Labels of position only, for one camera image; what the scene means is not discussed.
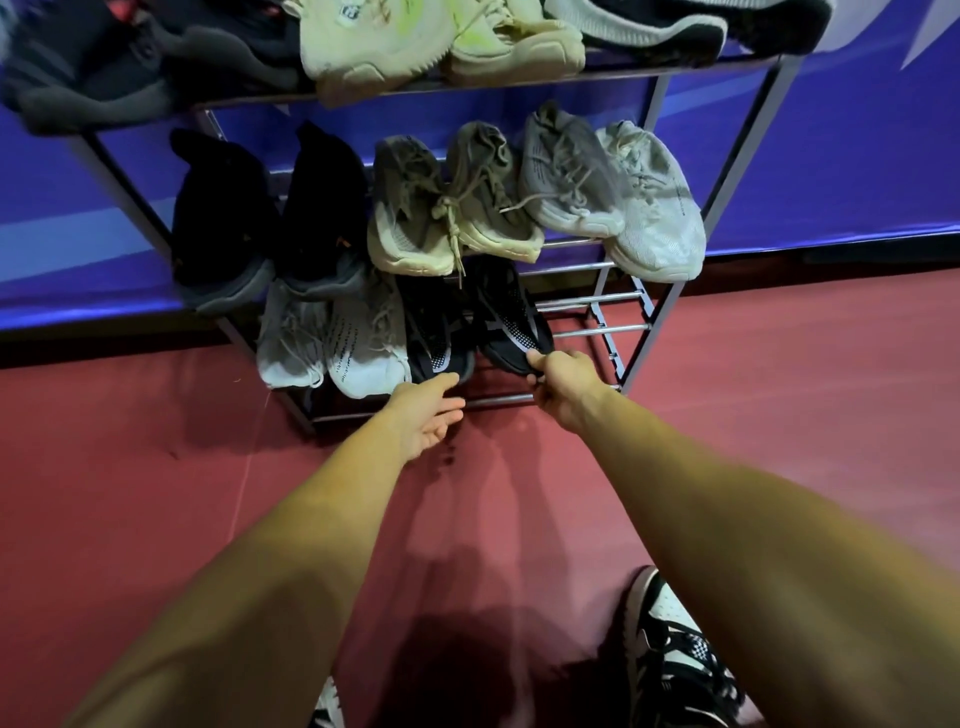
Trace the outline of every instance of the person's left hand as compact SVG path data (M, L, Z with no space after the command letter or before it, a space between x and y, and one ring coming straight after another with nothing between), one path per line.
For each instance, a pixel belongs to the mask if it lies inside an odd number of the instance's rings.
M446 431L464 419L467 401L446 397L446 390L460 381L460 375L437 375L423 384L399 384L390 401L376 415L395 427L407 462L439 443Z

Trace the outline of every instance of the person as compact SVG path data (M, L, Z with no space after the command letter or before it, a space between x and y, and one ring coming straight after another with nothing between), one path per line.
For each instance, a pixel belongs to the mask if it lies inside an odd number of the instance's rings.
M657 564L627 597L633 726L734 725L744 690L775 726L960 725L952 573L684 437L585 354L528 356L537 405L583 439ZM446 395L456 382L397 387L197 574L66 725L300 728L312 710L311 725L343 725L334 654L400 470L464 416Z

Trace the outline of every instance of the hand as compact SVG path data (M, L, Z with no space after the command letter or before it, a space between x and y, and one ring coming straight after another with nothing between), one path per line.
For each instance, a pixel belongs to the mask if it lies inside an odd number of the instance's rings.
M542 354L531 349L527 361L543 372L540 377L527 375L537 407L563 429L582 435L588 406L611 391L597 376L593 360L582 352Z
M451 425L464 419L467 401L462 397L444 396L458 381L460 375L450 373L435 376L423 384L399 384L390 401L376 415L388 421L389 427L399 434L407 462L439 443Z

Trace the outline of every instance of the red floor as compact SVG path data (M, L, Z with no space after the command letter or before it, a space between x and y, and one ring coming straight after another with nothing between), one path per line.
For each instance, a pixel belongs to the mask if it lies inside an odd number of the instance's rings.
M960 569L958 291L960 271L683 299L635 397ZM329 452L227 347L2 371L0 401L6 728L57 725ZM470 413L391 503L337 666L348 725L582 720L598 674L558 667L595 654L645 561L572 436Z

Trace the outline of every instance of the person's right hand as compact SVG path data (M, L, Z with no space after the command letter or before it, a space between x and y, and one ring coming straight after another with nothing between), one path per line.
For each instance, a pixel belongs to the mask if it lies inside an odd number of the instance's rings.
M593 360L583 352L542 354L531 349L527 361L543 372L540 377L527 375L537 407L563 429L582 435L588 408L612 391L600 380Z

